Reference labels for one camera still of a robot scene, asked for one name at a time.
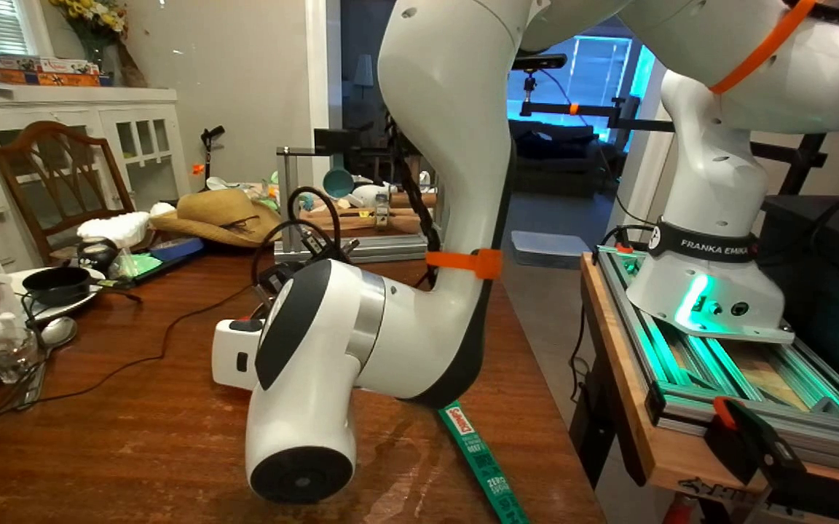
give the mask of cabinet door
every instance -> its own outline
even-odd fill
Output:
[[[129,178],[137,208],[177,199],[185,192],[181,122],[172,105],[102,111],[102,128]]]

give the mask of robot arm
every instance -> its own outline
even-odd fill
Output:
[[[675,192],[665,217],[705,239],[736,239],[764,198],[764,179],[742,144],[745,130],[839,128],[839,26],[831,23],[805,23],[774,60],[722,99],[703,87],[754,49],[783,9],[781,0],[398,0],[382,42],[378,80],[394,119],[449,192],[443,250],[472,252],[497,242],[510,163],[503,83],[519,45],[548,45],[609,15],[620,15],[666,66],[681,71],[671,106],[678,148],[691,150],[675,175],[675,185],[688,189]],[[730,163],[711,175],[711,164],[726,163],[726,150],[736,154],[754,179],[740,178]],[[637,285],[631,300],[646,307],[666,303],[675,310],[685,297],[671,290],[688,285],[688,271],[695,271],[729,282],[730,293],[703,293],[720,304],[736,297],[740,268],[745,274],[752,263],[660,256],[660,263],[649,271],[644,263],[644,279],[666,288]],[[761,285],[764,279],[742,285],[745,300],[761,300]],[[488,285],[472,271],[453,268],[440,271],[435,290],[344,261],[303,268],[280,290],[250,358],[245,432],[250,485],[266,498],[296,502],[338,491],[354,464],[353,386],[426,405],[458,397],[481,370],[487,290]],[[758,319],[765,326],[752,326],[754,319],[742,313],[720,333],[774,338],[778,313],[772,303]]]

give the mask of chair back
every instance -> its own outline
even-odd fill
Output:
[[[66,259],[81,220],[134,208],[108,138],[62,122],[33,122],[0,144],[0,178],[43,261]]]

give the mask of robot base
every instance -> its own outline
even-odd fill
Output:
[[[754,261],[640,256],[625,297],[640,310],[700,338],[793,342],[783,297]]]

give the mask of floor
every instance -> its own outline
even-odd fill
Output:
[[[520,252],[512,233],[550,233],[580,236],[582,245],[598,245],[605,233],[611,213],[611,194],[544,194],[544,192],[512,192],[510,214],[503,230],[506,271],[503,285],[515,304],[515,313],[526,332],[544,380],[560,405],[566,425],[573,413],[573,370],[567,355],[580,332],[580,277],[577,256],[560,252]],[[593,361],[592,338],[585,333],[585,364]],[[618,444],[604,464],[598,498],[611,524],[646,524],[660,520],[671,495],[657,488],[634,485],[624,467]]]

